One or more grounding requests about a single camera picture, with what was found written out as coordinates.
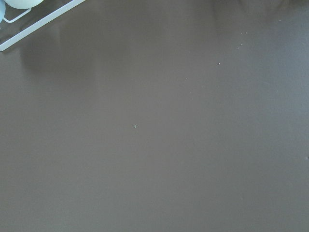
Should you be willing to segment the white dish rack frame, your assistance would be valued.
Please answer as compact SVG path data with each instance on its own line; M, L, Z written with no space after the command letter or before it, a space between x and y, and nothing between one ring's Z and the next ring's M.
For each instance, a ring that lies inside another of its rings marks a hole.
M83 0L2 0L0 50L5 51L83 2Z

